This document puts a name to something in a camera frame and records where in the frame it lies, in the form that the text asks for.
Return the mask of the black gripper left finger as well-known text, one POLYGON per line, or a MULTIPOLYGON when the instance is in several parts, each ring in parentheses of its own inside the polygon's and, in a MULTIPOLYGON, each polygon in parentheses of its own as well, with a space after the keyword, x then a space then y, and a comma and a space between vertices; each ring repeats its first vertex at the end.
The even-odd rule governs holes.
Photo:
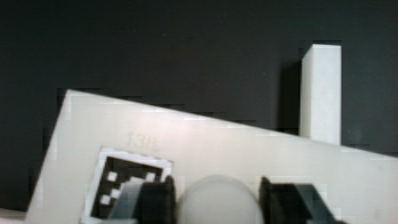
POLYGON ((112 208, 112 224, 176 224, 174 179, 128 181, 112 208))

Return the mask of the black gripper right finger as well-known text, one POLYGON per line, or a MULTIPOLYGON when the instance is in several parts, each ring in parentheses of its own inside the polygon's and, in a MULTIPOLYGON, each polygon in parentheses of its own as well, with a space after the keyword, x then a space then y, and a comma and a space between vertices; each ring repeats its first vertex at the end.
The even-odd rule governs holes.
POLYGON ((261 178, 260 206, 265 224, 347 224, 334 218, 311 184, 272 183, 261 178))

